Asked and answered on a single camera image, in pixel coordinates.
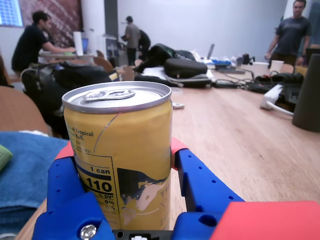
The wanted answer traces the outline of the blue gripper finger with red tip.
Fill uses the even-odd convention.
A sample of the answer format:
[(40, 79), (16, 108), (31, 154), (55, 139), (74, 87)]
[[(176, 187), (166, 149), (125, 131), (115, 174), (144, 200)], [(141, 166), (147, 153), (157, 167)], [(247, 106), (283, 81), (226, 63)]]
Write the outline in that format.
[(46, 212), (37, 218), (32, 239), (115, 239), (95, 195), (84, 190), (69, 142), (48, 170)]
[(229, 204), (243, 199), (176, 138), (172, 138), (171, 153), (187, 210), (177, 217), (171, 239), (208, 240)]

